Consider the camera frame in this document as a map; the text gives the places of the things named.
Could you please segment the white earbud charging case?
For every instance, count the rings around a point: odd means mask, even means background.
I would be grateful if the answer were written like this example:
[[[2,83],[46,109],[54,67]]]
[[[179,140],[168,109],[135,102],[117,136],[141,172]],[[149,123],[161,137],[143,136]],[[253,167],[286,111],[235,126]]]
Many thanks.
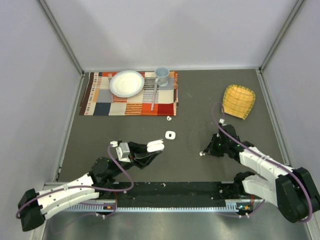
[[[176,138],[176,133],[174,131],[168,130],[165,132],[165,138],[167,140],[174,140]]]

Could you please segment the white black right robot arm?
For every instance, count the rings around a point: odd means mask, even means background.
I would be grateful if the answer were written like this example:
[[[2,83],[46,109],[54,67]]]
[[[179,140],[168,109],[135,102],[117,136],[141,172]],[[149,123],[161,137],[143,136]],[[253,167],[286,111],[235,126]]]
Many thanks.
[[[235,160],[250,171],[234,177],[233,192],[239,198],[255,195],[273,204],[291,223],[309,220],[320,209],[320,194],[310,172],[283,165],[263,154],[248,141],[241,141],[231,124],[218,124],[209,145],[200,156]]]

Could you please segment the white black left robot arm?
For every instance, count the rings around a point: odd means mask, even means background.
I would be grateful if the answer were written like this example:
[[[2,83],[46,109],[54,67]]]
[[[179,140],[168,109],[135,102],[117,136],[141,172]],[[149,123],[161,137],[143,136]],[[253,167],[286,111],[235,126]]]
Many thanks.
[[[17,204],[15,215],[22,231],[32,231],[74,205],[131,190],[134,181],[127,171],[132,167],[146,168],[164,148],[161,139],[147,144],[112,141],[107,148],[108,156],[97,158],[83,176],[49,190],[27,190]]]

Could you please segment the yellow woven leaf dish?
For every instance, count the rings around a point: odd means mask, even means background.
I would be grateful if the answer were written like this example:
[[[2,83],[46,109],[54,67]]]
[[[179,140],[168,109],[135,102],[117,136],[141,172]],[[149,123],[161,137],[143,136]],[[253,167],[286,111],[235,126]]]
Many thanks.
[[[223,95],[224,113],[245,120],[256,101],[256,94],[249,88],[232,84]]]

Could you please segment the colourful patchwork placemat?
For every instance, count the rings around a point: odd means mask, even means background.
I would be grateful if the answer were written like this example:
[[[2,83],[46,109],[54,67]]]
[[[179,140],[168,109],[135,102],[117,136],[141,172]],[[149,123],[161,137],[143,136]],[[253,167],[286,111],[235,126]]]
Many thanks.
[[[176,116],[178,100],[178,73],[171,71],[168,84],[158,86],[154,109],[151,111],[156,75],[151,71],[140,71],[144,87],[136,95],[122,98],[110,90],[108,74],[116,72],[90,72],[88,83],[80,103],[81,116]]]

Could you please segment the white round plate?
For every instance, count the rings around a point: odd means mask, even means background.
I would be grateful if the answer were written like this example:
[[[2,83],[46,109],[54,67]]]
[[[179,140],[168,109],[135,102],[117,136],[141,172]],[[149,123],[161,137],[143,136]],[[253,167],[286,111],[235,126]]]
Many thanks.
[[[144,87],[143,75],[134,70],[116,73],[109,83],[110,91],[119,98],[129,98],[138,94]]]

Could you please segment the pink plastic spoon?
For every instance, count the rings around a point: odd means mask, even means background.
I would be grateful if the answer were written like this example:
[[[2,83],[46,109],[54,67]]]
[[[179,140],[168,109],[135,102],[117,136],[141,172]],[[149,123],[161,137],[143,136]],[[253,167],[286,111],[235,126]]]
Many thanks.
[[[156,94],[157,94],[157,88],[158,88],[158,81],[159,81],[159,78],[157,77],[155,79],[154,88],[153,88],[152,102],[151,102],[151,108],[150,108],[151,111],[154,110]]]

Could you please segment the silver fork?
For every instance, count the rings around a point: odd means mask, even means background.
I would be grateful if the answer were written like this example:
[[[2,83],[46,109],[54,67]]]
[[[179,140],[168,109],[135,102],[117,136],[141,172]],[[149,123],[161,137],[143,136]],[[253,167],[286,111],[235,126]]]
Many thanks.
[[[108,81],[111,82],[113,75],[111,73],[108,74]]]

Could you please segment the light blue cup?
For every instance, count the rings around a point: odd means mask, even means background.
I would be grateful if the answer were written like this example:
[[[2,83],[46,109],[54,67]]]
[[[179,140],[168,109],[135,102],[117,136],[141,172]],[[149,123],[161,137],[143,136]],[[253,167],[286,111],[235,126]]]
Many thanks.
[[[158,86],[164,87],[169,82],[170,70],[167,67],[161,66],[155,70],[155,82]]]

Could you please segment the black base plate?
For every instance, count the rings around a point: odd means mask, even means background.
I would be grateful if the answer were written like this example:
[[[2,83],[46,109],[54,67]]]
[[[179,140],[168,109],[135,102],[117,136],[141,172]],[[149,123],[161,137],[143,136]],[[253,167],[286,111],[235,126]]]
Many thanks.
[[[223,201],[252,205],[259,198],[240,195],[232,182],[135,182],[116,194],[120,207],[217,207]]]

